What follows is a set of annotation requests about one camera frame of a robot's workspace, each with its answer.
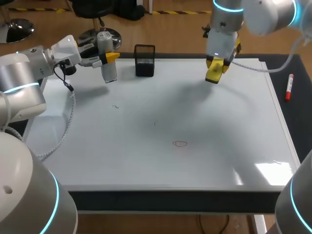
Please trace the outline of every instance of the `chair base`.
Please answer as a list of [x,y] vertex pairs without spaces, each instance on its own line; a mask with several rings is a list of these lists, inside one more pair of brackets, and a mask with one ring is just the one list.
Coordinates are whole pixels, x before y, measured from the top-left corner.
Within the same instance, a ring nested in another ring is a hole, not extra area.
[[[117,50],[121,46],[121,35],[119,32],[111,28],[101,28],[100,31],[108,31],[112,35],[114,50]],[[84,32],[77,40],[78,46],[84,46],[89,43],[94,44],[98,33],[99,31],[96,31],[95,29],[90,29]]]
[[12,19],[0,23],[0,43],[14,43],[26,39],[34,32],[34,25],[27,19]]

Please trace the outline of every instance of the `cylindrical base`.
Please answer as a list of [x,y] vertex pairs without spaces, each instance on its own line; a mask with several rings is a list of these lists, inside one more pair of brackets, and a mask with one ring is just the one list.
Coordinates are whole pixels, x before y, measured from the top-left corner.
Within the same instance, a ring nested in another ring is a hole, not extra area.
[[0,140],[0,233],[75,233],[77,210],[69,193],[24,143],[4,133]]
[[276,225],[282,234],[312,233],[312,151],[278,197]]
[[12,19],[0,24],[0,43],[13,43],[26,39],[34,31],[34,25],[26,19]]

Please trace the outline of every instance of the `wooden floor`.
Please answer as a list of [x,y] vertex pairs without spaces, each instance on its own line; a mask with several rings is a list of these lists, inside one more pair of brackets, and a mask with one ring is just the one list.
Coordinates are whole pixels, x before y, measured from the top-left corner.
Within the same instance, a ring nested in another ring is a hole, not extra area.
[[[16,0],[10,7],[68,8],[65,0],[38,1]],[[209,0],[154,0],[154,10],[210,10]],[[77,38],[93,27],[89,19],[78,18],[72,12],[11,12],[12,18],[28,19],[35,25],[34,34],[25,41],[0,44],[0,55],[14,53],[36,45],[48,48],[66,35]],[[129,21],[113,15],[103,17],[107,27],[122,35],[120,52],[133,52],[136,44],[154,44],[156,52],[204,53],[206,40],[202,38],[201,26],[209,22],[210,15],[146,15],[139,21]],[[251,35],[245,26],[240,31],[242,53],[287,54],[300,34],[291,28],[270,36]],[[312,45],[297,51],[312,77]],[[268,216],[268,226],[274,217]],[[207,234],[218,234],[225,222],[223,215],[204,215],[202,224]],[[78,233],[88,234],[199,234],[197,215],[156,214],[101,214],[80,215]],[[246,216],[232,215],[225,234],[249,234]]]

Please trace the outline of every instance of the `black chair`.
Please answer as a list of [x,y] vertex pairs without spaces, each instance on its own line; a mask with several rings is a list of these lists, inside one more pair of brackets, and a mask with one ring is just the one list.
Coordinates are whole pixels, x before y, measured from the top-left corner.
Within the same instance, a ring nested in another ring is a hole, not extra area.
[[78,46],[96,42],[96,36],[101,31],[108,31],[112,35],[114,49],[121,46],[121,35],[114,29],[105,28],[101,17],[106,16],[114,10],[114,0],[71,0],[73,11],[78,17],[93,19],[94,28],[90,29],[77,40]]
[[14,0],[0,0],[0,11],[4,22],[0,23],[0,43],[24,40],[34,31],[34,25],[26,19],[11,19],[5,5]]

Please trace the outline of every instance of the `white cable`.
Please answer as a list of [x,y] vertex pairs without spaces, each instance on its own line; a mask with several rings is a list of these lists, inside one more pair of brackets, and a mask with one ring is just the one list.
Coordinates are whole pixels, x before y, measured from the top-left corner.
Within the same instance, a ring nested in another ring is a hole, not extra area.
[[292,45],[292,48],[291,48],[291,52],[286,60],[286,62],[280,67],[280,68],[277,68],[277,69],[269,69],[269,70],[263,70],[263,69],[257,69],[257,68],[253,68],[253,67],[249,67],[249,66],[245,66],[243,64],[240,64],[240,63],[237,63],[237,62],[234,62],[232,61],[231,63],[235,64],[236,66],[240,66],[240,67],[243,67],[243,68],[247,68],[249,70],[253,70],[253,71],[257,71],[257,72],[268,72],[268,73],[275,73],[275,72],[280,72],[282,71],[283,69],[285,69],[289,63],[291,62],[292,58],[293,58],[293,55],[295,54],[296,50],[297,50],[297,47],[298,45],[301,43],[301,41],[303,41],[305,39],[305,36],[301,36],[300,38],[298,38],[294,44]]
[[19,139],[20,141],[24,142],[23,137],[18,133],[18,131],[16,131],[14,128],[11,127],[7,127],[6,131],[11,133],[11,135],[15,136],[17,139]]
[[8,100],[8,97],[6,96],[6,94],[2,91],[0,91],[0,94],[3,96],[4,101],[5,101],[5,108],[6,108],[6,112],[7,112],[7,116],[6,116],[6,123],[2,128],[2,132],[5,131],[5,129],[8,127],[10,121],[11,121],[11,105],[10,102]]
[[75,97],[75,93],[74,92],[72,92],[72,97],[73,97],[72,111],[70,113],[69,121],[68,121],[67,127],[65,129],[65,132],[63,134],[63,137],[61,138],[59,143],[54,148],[52,148],[50,151],[48,151],[48,152],[46,152],[44,154],[41,154],[41,155],[36,155],[38,158],[41,159],[41,161],[44,161],[45,159],[47,159],[47,157],[50,156],[51,153],[53,153],[59,146],[61,146],[61,144],[64,142],[64,140],[66,138],[66,135],[68,134],[68,131],[70,129],[70,126],[71,126],[72,120],[73,120],[73,116],[74,116],[74,109],[76,107],[76,97]]

